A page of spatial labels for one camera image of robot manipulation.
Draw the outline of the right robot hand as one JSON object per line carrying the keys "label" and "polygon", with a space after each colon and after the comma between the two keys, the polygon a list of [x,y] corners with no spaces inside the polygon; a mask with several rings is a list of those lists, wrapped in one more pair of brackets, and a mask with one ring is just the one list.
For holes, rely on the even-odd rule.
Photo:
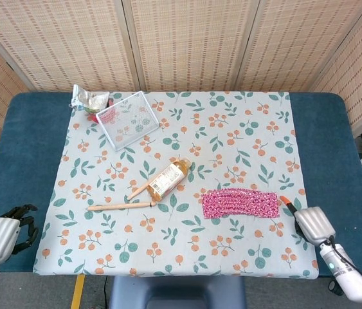
{"label": "right robot hand", "polygon": [[301,237],[315,247],[332,246],[336,231],[320,207],[297,210],[285,196],[280,196],[280,200],[293,215],[295,229]]}

